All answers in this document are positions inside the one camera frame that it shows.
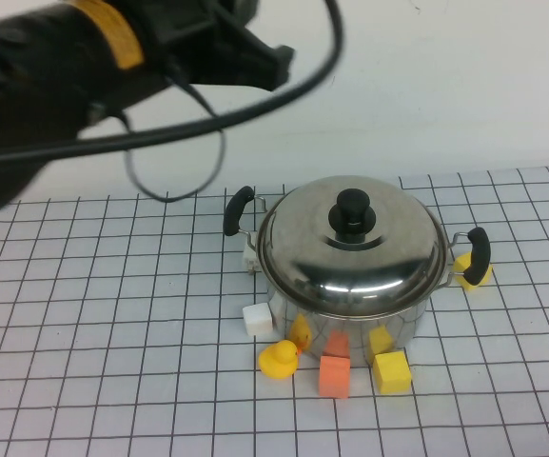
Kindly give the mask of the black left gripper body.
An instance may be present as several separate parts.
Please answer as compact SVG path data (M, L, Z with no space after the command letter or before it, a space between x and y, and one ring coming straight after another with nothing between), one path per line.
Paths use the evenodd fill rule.
M134 90L162 90L167 69L192 84L258 88L249 67L249 40L242 36L257 12L256 1L132 1L147 61L131 75Z

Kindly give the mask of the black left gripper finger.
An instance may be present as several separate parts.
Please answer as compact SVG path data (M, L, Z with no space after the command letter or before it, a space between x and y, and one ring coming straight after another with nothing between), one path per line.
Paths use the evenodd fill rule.
M258 52L255 87L273 91L286 84L295 50L288 46L263 46Z

